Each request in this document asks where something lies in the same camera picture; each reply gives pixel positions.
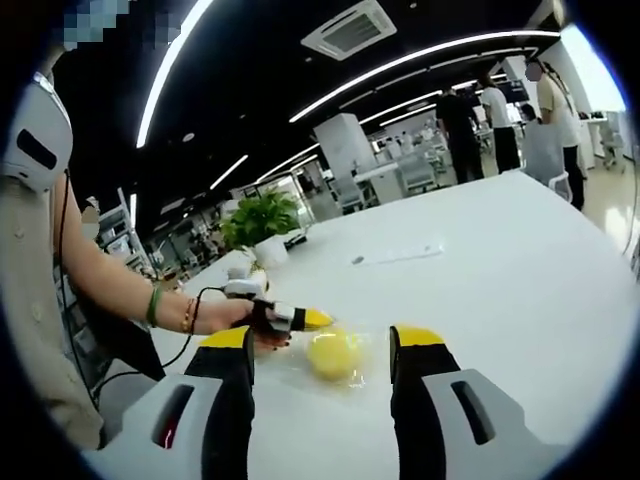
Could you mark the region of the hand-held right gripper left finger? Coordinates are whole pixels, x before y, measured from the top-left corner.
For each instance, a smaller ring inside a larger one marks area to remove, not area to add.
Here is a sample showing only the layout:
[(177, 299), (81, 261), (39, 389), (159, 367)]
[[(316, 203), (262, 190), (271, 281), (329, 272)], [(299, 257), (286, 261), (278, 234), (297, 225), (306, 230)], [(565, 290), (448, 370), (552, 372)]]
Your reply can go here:
[(245, 479), (255, 415), (253, 331), (219, 331), (182, 374), (168, 375), (124, 414), (98, 452), (104, 479)]

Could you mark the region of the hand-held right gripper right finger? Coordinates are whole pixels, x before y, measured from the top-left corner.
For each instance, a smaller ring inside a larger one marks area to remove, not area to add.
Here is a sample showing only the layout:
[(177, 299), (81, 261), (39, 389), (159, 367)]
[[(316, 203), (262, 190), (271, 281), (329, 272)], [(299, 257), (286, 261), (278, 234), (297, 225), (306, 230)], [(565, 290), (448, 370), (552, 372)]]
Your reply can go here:
[(541, 479), (556, 448), (523, 408), (475, 369), (463, 369), (425, 328), (389, 329), (391, 416), (402, 479)]

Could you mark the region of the person's left hand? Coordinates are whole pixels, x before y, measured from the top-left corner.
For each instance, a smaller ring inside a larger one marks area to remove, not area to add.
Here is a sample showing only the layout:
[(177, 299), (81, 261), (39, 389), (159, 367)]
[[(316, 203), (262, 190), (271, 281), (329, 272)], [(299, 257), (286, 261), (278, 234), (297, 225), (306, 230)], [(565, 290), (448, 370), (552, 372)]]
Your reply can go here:
[[(236, 323), (245, 320), (252, 314), (254, 303), (245, 299), (225, 299), (219, 302), (203, 302), (195, 315), (194, 333), (211, 335), (220, 330), (231, 329)], [(271, 335), (254, 330), (254, 346), (256, 350), (267, 352), (285, 348), (290, 345), (289, 334)]]

